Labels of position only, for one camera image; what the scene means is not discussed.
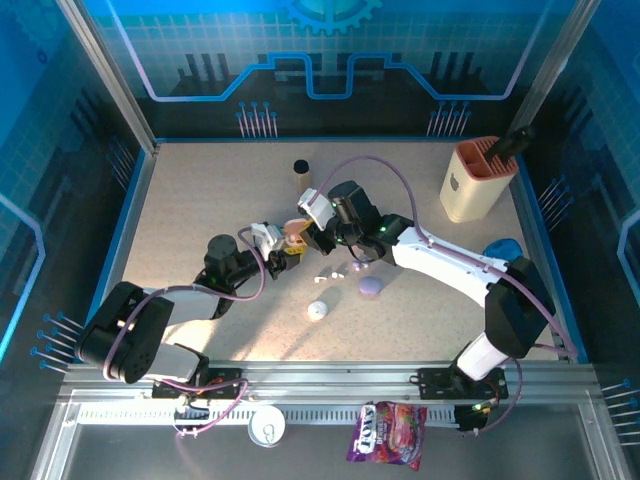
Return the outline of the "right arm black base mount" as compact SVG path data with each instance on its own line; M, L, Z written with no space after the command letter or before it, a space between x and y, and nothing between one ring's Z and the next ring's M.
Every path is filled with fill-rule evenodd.
M509 391L504 371L494 368L481 380L472 380L453 367L421 368L409 377L421 400L507 399Z

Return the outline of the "blue topped plastic cup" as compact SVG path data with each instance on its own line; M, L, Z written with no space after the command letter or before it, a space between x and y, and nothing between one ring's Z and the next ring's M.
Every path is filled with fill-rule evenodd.
M491 258L513 262L523 255L520 244L513 238L502 238L490 243L483 251L483 255Z

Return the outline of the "beige bottle black cap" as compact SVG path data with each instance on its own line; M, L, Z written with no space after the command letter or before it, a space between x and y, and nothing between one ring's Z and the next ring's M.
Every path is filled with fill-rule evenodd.
M295 160L293 163L294 185L296 193L301 196L312 185L310 165L305 159Z

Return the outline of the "white round tin lid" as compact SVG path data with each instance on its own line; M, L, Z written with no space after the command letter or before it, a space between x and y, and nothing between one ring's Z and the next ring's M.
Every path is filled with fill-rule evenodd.
M259 407L252 414L248 424L249 438L263 448L275 447L285 431L285 416L279 408L272 405Z

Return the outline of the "pale pink charging case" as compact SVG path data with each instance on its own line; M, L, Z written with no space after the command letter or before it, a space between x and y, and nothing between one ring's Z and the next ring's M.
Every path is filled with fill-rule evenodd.
M297 218L297 219L289 220L284 224L284 226L282 227L282 230L284 233L285 243L286 243L286 237L288 235L299 235L299 232L301 231L302 227L304 226L307 220L308 219L305 219L305 218Z

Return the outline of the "aluminium table rail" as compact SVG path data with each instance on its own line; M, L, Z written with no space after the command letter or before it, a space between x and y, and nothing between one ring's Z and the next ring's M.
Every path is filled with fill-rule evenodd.
M420 368L445 368L447 361L433 362L337 362L337 361L215 361L221 368L240 368L250 383L245 398L278 404L355 405L390 400L420 403L418 387L410 377ZM586 404L603 398L593 367L562 361L523 361L522 373L505 367L509 397L520 405ZM76 402L149 399L153 383L141 380L127 385L108 382L88 365L72 365L58 398Z

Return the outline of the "aluminium frame post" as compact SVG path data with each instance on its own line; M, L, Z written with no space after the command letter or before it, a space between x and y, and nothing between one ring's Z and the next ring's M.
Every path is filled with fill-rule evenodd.
M532 124L601 2L602 0L575 1L572 10L542 62L529 91L516 112L509 126L509 132L517 127Z
M55 3L69 23L140 147L146 154L154 155L157 142L151 127L83 2L55 0Z

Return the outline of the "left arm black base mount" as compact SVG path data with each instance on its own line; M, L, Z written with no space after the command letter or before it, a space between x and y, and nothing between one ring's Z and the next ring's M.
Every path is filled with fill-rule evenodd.
M237 382L243 371L240 368L207 368L194 374L188 381L184 381L192 390L178 389L165 382L156 381L152 388L153 399L178 399L185 396L188 400L232 400L240 392L241 385ZM205 390L205 387L220 385L233 381L231 385L220 389Z

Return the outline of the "beige knife block orange top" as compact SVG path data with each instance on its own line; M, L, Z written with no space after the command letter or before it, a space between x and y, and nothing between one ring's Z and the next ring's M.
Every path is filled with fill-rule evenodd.
M451 155L439 194L454 223L483 219L518 173L514 156L504 165L499 156L488 162L484 154L499 140L477 137L458 143Z

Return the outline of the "purple candy bag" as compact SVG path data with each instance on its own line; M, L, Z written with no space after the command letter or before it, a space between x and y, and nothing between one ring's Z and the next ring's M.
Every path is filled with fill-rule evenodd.
M428 408L381 401L360 408L346 460L420 468Z

